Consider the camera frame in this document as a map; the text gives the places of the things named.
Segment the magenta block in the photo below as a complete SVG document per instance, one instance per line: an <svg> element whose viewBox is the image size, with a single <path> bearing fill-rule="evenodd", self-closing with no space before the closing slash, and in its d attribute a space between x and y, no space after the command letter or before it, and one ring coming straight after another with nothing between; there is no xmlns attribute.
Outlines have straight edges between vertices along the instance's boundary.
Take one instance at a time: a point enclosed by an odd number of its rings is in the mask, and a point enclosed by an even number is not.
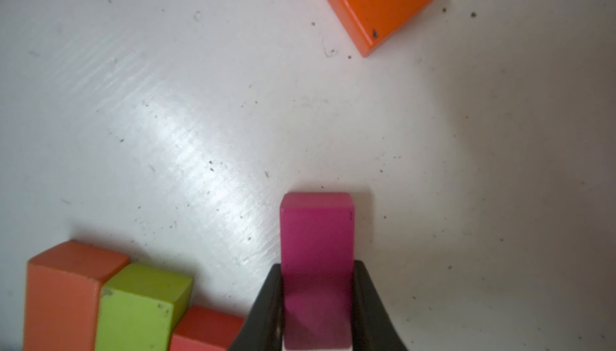
<svg viewBox="0 0 616 351"><path fill-rule="evenodd" d="M285 348L350 348L355 243L351 195L285 195L280 235Z"/></svg>

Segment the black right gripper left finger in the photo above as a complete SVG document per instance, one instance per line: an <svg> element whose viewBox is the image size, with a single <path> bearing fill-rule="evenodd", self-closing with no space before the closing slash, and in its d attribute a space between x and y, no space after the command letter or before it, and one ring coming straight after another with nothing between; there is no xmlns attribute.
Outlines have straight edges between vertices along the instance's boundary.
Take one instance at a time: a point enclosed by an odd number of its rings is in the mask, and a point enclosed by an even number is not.
<svg viewBox="0 0 616 351"><path fill-rule="evenodd" d="M228 351L281 351L284 332L282 268L274 264Z"/></svg>

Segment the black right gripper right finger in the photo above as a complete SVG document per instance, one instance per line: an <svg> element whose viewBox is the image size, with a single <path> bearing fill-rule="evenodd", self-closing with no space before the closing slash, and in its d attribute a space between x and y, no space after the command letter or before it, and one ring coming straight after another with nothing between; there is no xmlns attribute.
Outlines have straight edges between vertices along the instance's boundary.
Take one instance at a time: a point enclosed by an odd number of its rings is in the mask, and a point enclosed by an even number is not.
<svg viewBox="0 0 616 351"><path fill-rule="evenodd" d="M354 261L352 282L352 349L408 351L391 322L362 261Z"/></svg>

